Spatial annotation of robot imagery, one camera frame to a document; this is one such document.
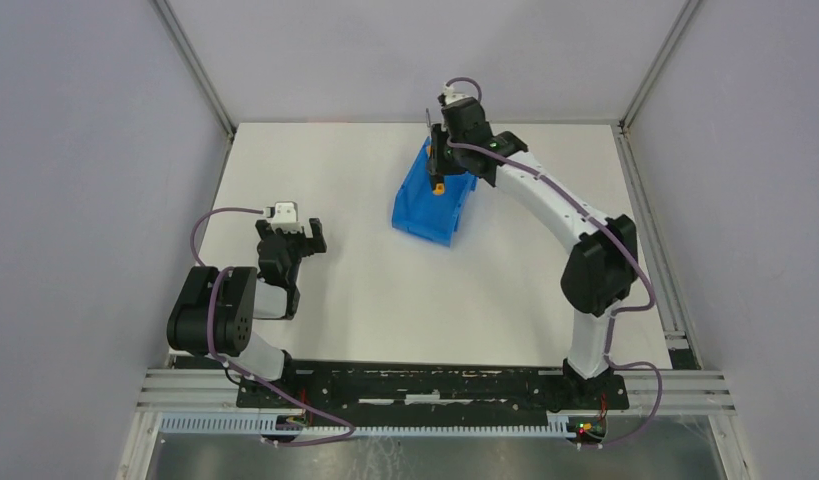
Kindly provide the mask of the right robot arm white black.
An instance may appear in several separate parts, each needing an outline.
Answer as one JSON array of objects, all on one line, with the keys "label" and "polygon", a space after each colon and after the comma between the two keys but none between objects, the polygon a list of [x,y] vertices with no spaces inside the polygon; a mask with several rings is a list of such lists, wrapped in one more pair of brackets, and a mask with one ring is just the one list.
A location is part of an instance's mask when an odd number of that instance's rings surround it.
[{"label": "right robot arm white black", "polygon": [[445,193],[446,177],[470,174],[510,195],[551,232],[568,256],[560,287],[575,312],[564,366],[583,380],[602,375],[610,367],[610,314],[639,277],[634,221],[593,208],[554,179],[522,139],[495,133],[479,99],[442,93],[438,102],[442,120],[429,126],[426,166],[432,193]]}]

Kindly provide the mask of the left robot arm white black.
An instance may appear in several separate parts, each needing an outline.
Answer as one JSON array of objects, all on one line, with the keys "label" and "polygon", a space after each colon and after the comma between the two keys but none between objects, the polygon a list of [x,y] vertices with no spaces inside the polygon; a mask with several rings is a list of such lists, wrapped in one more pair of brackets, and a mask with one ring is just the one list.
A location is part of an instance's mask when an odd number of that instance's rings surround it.
[{"label": "left robot arm white black", "polygon": [[263,219],[257,265],[235,266],[226,274],[214,266],[195,266],[174,304],[166,326],[169,347],[267,381],[280,379],[290,355],[254,332],[257,320],[291,320],[300,290],[302,260],[327,252],[319,218],[300,224]]}]

